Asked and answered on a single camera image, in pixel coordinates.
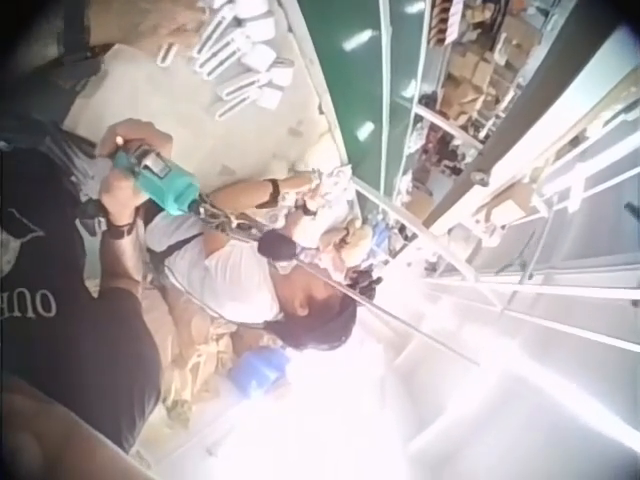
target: metal rod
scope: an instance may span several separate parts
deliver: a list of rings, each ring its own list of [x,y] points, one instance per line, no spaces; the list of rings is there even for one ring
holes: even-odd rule
[[[476,287],[477,283],[464,280],[443,278],[427,278],[428,282],[463,287]],[[640,289],[636,287],[584,287],[579,285],[536,285],[503,282],[483,282],[483,285],[506,292],[540,293],[547,295],[564,295],[574,297],[602,298],[609,300],[640,300]]]
[[[542,233],[540,234],[540,238],[538,239],[538,243],[536,245],[536,248],[533,251],[533,255],[531,257],[531,261],[529,261],[528,265],[524,269],[524,272],[522,272],[522,275],[520,275],[520,280],[518,281],[518,284],[521,287],[523,287],[529,281],[529,277],[533,273],[533,268],[535,267],[536,263],[538,262],[538,258],[540,257],[540,254],[542,253],[542,248],[544,247],[544,242],[547,240],[547,236],[549,235],[549,231],[551,230],[551,224],[553,223],[553,218],[554,218],[554,213],[555,213],[554,210],[553,210],[553,207],[556,204],[557,200],[558,200],[558,198],[556,196],[554,196],[553,200],[552,200],[552,203],[551,203],[551,211],[549,212],[549,216],[547,217],[547,219],[544,222],[544,227],[542,228]],[[517,292],[518,292],[517,290],[512,291],[512,293],[509,296],[509,299],[507,300],[507,303],[505,305],[505,310],[511,306],[511,304],[513,303],[513,300],[515,299],[515,297],[517,295]]]
[[[424,106],[422,106],[420,104],[417,104],[416,105],[416,114],[420,115],[423,118],[426,118],[427,120],[429,120],[434,125],[437,125],[440,128],[442,128],[443,130],[446,130],[451,135],[453,135],[456,138],[459,138],[464,143],[466,143],[468,145],[471,145],[473,148],[476,148],[478,150],[480,150],[482,148],[482,143],[479,140],[476,140],[471,135],[469,135],[467,132],[462,130],[460,127],[458,127],[457,125],[454,125],[453,123],[449,122],[448,120],[446,120],[444,117],[442,117],[441,115],[437,114],[433,110],[429,110],[428,108],[426,108],[426,107],[424,107]]]
[[[595,195],[596,193],[600,193],[600,192],[602,192],[604,190],[607,190],[608,188],[614,187],[618,183],[624,182],[627,178],[631,178],[634,175],[638,175],[638,174],[640,174],[640,167],[632,168],[628,172],[622,173],[622,174],[618,175],[617,177],[612,178],[611,180],[608,180],[608,181],[606,181],[604,183],[601,183],[600,185],[598,185],[596,187],[593,187],[593,188],[587,190],[586,192],[584,192],[584,195],[582,197],[583,201],[584,201],[584,199],[589,198],[592,195]],[[554,210],[560,210],[562,208],[567,208],[568,206],[569,206],[569,200],[566,200],[564,202],[558,203],[554,207]],[[541,213],[534,213],[533,215],[529,215],[528,217],[524,217],[524,218],[522,218],[520,220],[517,220],[517,221],[513,222],[511,224],[511,226],[521,225],[523,223],[527,223],[527,222],[530,222],[532,220],[537,220],[537,219],[542,218],[542,217],[543,217],[543,215]]]
[[[382,132],[380,136],[380,193],[385,194],[389,155],[389,110],[391,104],[391,13],[389,0],[378,0],[380,54],[382,63]]]
[[[484,303],[476,302],[474,300],[468,300],[466,298],[460,298],[456,295],[451,295],[448,293],[442,293],[434,290],[429,290],[429,294],[439,295],[444,298],[450,298],[451,300],[455,300],[462,303],[468,303],[473,305],[474,307],[480,307],[487,310],[499,311],[498,308],[493,307],[491,305],[486,305]],[[591,332],[589,330],[584,330],[578,327],[571,327],[569,325],[564,325],[562,323],[553,322],[551,320],[546,320],[544,318],[537,317],[535,315],[528,315],[526,313],[517,312],[512,309],[505,310],[505,314],[519,318],[521,320],[540,325],[541,327],[550,328],[552,330],[556,330],[558,332],[568,333],[570,335],[575,335],[577,337],[586,338],[588,340],[593,340],[594,342],[602,343],[604,345],[610,345],[612,347],[621,348],[623,350],[628,350],[630,352],[640,353],[640,345],[637,345],[632,342],[628,342],[626,340],[621,340],[619,338],[609,337],[607,335],[603,335],[601,333]]]
[[[430,9],[425,8],[425,13],[422,21],[422,34],[424,36],[425,32],[429,29],[429,20],[431,18],[431,14],[429,12]],[[411,116],[409,117],[411,120],[416,116],[416,106],[418,105],[418,99],[420,98],[420,80],[422,79],[422,72],[424,71],[424,60],[427,55],[427,42],[420,42],[420,57],[418,59],[418,77],[416,79],[416,91],[413,94],[413,101],[411,102]],[[395,199],[398,196],[398,190],[400,189],[400,179],[404,174],[404,169],[407,166],[407,144],[409,143],[409,138],[411,138],[412,134],[411,126],[407,128],[407,134],[404,139],[404,150],[402,151],[402,162],[400,162],[400,169],[398,170],[398,176],[395,180],[395,185],[393,188],[393,195],[391,198]]]

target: person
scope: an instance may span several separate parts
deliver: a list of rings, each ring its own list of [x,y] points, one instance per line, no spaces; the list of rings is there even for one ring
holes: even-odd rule
[[[209,199],[226,212],[240,214],[256,206],[271,208],[283,192],[308,191],[312,184],[312,175],[303,173],[284,180],[233,184],[211,193]],[[273,240],[276,250],[292,249],[283,258],[295,255],[296,244],[282,240],[309,230],[318,208],[307,196],[287,215],[276,235],[269,231],[260,242],[247,243],[204,228],[192,215],[172,216],[149,203],[144,214],[145,240],[151,252],[162,257],[165,282],[212,315],[263,327],[291,348],[330,350],[351,335],[356,302],[310,271],[316,268],[329,275],[326,268],[294,265],[283,270],[266,258],[273,255],[264,252]]]
[[[98,153],[140,142],[171,153],[170,135],[133,119],[110,127]],[[128,452],[160,399],[159,353],[139,300],[143,259],[134,219],[146,199],[118,170],[103,180],[100,200],[108,228],[94,298],[84,283],[78,200],[57,164],[37,150],[17,147],[1,161],[2,372]]]

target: strap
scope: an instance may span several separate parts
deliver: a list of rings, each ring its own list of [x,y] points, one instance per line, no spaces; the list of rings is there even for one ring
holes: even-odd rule
[[[75,63],[89,57],[90,30],[87,22],[86,0],[64,0],[62,32],[58,37],[58,48],[65,64]]]
[[[155,252],[153,250],[149,250],[149,259],[151,260],[151,263],[156,268],[160,269],[162,266],[164,266],[164,262],[170,256],[172,256],[174,253],[178,252],[179,250],[182,250],[184,247],[186,247],[191,242],[193,242],[196,238],[199,238],[202,235],[203,235],[202,232],[196,233],[195,235],[191,235],[190,237],[183,238],[182,240],[178,240],[177,242],[169,245],[167,248],[165,248],[161,252]]]
[[[280,199],[280,184],[278,181],[275,178],[267,178],[265,181],[271,184],[271,195],[269,195],[269,199],[266,202],[256,205],[257,210],[275,208],[278,206],[278,200]]]
[[[62,68],[58,77],[79,92],[100,72],[102,60],[96,58],[95,49],[89,44],[91,30],[87,21],[87,0],[64,0],[63,8],[62,32],[58,36]]]

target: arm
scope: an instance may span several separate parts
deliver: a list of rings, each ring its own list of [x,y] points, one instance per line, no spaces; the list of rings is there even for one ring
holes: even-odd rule
[[[64,5],[69,0],[57,0],[40,15],[31,34],[19,44],[12,71],[28,73],[51,60],[62,51],[58,34],[64,27]],[[165,41],[188,43],[200,27],[204,11],[195,0],[85,0],[90,46],[125,44],[155,54]]]
[[[299,192],[308,188],[313,179],[310,174],[299,174],[278,180],[280,193]],[[222,187],[209,194],[209,199],[218,208],[231,214],[241,213],[256,205],[268,201],[271,197],[272,186],[266,180],[249,180]],[[308,217],[300,212],[292,212],[287,216],[287,223],[283,233],[295,240],[295,230],[304,229]],[[229,237],[220,232],[205,230],[203,235],[205,259],[224,248],[229,243]]]
[[[301,173],[278,180],[280,193],[296,193],[309,188],[313,182],[310,174]],[[272,194],[271,182],[248,180],[219,188],[209,194],[209,199],[218,208],[229,213],[242,213],[267,202]]]
[[[110,214],[109,221],[113,225],[130,225],[135,222],[135,211]],[[101,293],[109,288],[123,288],[140,297],[144,262],[138,228],[134,228],[130,235],[117,240],[105,232],[100,240],[100,265]]]

